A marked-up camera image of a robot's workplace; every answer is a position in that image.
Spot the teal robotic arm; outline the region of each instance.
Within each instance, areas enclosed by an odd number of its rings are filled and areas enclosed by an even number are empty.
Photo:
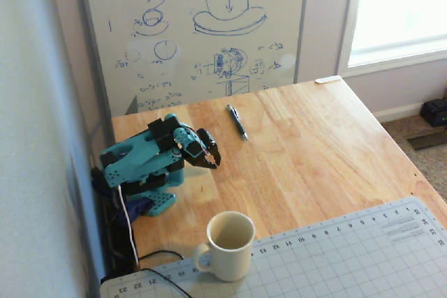
[[[206,156],[212,155],[214,163]],[[156,216],[175,202],[175,195],[165,192],[183,183],[184,161],[199,167],[216,169],[221,162],[217,144],[204,129],[197,132],[180,123],[174,114],[157,119],[147,130],[101,152],[102,188],[122,186],[129,200],[146,197],[152,206],[145,215]]]

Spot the white wall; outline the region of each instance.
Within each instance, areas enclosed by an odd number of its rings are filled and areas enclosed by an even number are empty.
[[[5,297],[96,297],[104,276],[85,127],[54,0],[0,0]]]
[[[337,74],[349,0],[306,0],[298,82]],[[375,114],[411,109],[440,98],[447,86],[447,60],[368,73],[345,79]]]

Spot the whiteboard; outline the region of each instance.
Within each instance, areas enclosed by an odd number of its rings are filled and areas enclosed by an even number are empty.
[[[292,84],[302,0],[88,0],[111,115]]]

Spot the wooden desk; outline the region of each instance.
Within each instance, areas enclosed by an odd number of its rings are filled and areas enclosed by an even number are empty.
[[[239,112],[241,140],[227,104]],[[189,257],[206,241],[215,214],[248,215],[257,238],[384,202],[416,195],[447,227],[447,204],[344,81],[307,82],[153,112],[115,117],[117,141],[167,113],[205,128],[222,155],[217,170],[185,167],[177,202],[160,216],[133,224],[138,254],[160,248]],[[175,260],[159,256],[153,267]]]

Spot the coffee mug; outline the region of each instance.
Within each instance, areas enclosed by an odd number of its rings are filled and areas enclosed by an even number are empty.
[[[193,253],[194,265],[223,281],[237,281],[249,271],[254,235],[254,224],[248,216],[235,211],[217,214],[207,226],[208,243],[200,244]],[[210,265],[198,264],[204,253],[210,253]]]

